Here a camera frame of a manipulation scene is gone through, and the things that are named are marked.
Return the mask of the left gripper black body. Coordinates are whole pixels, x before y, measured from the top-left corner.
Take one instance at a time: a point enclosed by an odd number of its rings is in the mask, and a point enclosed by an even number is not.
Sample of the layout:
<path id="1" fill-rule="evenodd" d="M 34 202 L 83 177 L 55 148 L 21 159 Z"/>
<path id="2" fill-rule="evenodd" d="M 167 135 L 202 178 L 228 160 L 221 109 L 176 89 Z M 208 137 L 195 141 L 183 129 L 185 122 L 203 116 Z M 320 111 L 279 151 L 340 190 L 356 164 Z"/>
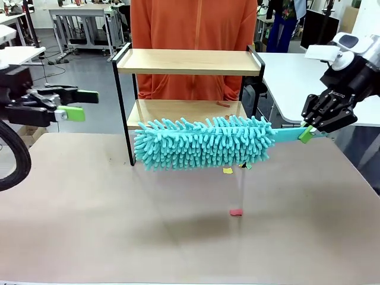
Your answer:
<path id="1" fill-rule="evenodd" d="M 33 80 L 27 66 L 9 65 L 1 70 L 1 119 L 34 121 Z"/>

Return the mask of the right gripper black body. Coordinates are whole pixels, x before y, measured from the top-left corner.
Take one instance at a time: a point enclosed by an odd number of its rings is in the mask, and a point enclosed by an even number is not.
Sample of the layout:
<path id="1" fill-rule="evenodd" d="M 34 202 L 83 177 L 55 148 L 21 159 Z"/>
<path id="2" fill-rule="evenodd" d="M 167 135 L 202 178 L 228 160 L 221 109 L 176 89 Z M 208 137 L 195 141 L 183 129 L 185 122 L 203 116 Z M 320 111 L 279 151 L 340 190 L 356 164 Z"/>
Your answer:
<path id="1" fill-rule="evenodd" d="M 320 115 L 336 115 L 341 111 L 353 114 L 355 94 L 344 94 L 333 89 L 323 91 L 318 99 L 318 113 Z"/>

